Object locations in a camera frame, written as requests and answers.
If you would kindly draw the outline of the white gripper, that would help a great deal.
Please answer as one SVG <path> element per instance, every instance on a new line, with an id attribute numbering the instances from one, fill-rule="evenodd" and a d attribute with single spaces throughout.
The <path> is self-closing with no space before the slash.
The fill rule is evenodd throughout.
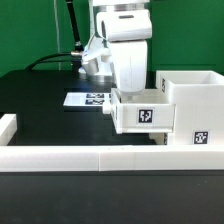
<path id="1" fill-rule="evenodd" d="M 152 23 L 147 9 L 99 12 L 97 32 L 107 44 L 117 89 L 126 96 L 145 89 Z"/>

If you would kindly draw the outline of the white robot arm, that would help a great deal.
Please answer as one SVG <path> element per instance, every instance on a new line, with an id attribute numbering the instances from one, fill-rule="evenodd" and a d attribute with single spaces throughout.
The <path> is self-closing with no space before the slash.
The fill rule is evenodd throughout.
<path id="1" fill-rule="evenodd" d="M 89 0 L 91 37 L 82 53 L 87 77 L 112 79 L 126 96 L 146 85 L 150 0 Z"/>

